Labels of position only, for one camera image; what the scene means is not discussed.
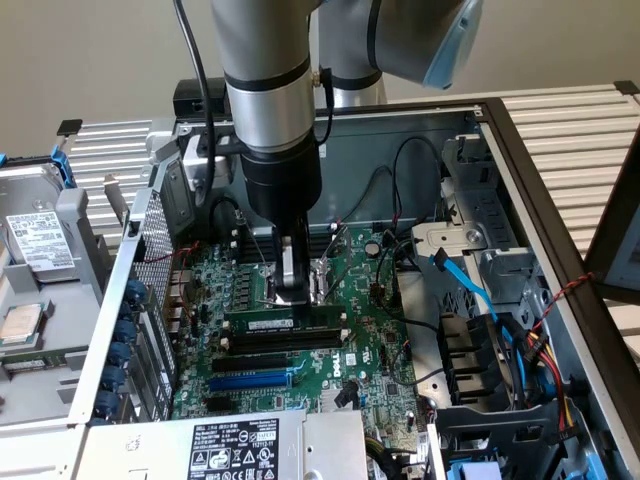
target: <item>capacitor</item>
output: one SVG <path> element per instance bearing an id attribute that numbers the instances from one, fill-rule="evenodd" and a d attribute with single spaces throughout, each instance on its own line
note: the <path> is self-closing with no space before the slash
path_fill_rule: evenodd
<path id="1" fill-rule="evenodd" d="M 413 424 L 416 423 L 416 416 L 413 414 L 412 411 L 407 411 L 407 432 L 411 431 L 411 428 L 413 428 Z"/>

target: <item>sticker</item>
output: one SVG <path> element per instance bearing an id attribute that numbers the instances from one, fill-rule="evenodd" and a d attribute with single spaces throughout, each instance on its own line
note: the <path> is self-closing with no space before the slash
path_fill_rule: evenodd
<path id="1" fill-rule="evenodd" d="M 418 454 L 418 461 L 416 463 L 423 464 L 429 457 L 429 439 L 427 437 L 427 432 L 418 434 L 418 442 L 416 446 L 416 453 Z"/>
<path id="2" fill-rule="evenodd" d="M 282 320 L 261 320 L 259 322 L 249 322 L 249 330 L 271 330 L 274 328 L 293 328 L 293 319 Z"/>
<path id="3" fill-rule="evenodd" d="M 278 478 L 278 419 L 196 425 L 187 480 Z"/>
<path id="4" fill-rule="evenodd" d="M 24 261 L 34 272 L 73 268 L 73 257 L 54 212 L 7 216 Z"/>
<path id="5" fill-rule="evenodd" d="M 44 360 L 26 360 L 24 362 L 5 363 L 2 366 L 10 372 L 17 372 L 18 370 L 36 370 L 38 368 L 44 368 L 46 364 L 44 363 Z"/>

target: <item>blue clip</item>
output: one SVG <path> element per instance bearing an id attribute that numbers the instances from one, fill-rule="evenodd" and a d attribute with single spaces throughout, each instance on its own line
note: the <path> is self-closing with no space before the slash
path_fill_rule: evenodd
<path id="1" fill-rule="evenodd" d="M 71 165 L 69 165 L 69 158 L 67 154 L 60 150 L 58 145 L 51 150 L 51 161 L 58 167 L 62 179 L 64 180 L 64 186 L 66 188 L 76 188 L 76 181 L 73 179 L 73 172 L 71 171 Z"/>

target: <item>chip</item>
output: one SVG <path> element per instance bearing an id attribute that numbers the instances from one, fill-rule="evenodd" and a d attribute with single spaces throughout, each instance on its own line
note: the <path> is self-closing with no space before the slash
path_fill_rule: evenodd
<path id="1" fill-rule="evenodd" d="M 395 383 L 387 383 L 387 395 L 397 395 L 398 386 Z"/>

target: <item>hard drive label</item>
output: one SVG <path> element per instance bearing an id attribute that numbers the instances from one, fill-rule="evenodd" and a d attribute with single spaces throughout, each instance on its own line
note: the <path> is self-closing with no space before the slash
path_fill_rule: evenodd
<path id="1" fill-rule="evenodd" d="M 72 268 L 73 257 L 55 212 L 7 216 L 24 261 L 34 272 Z"/>

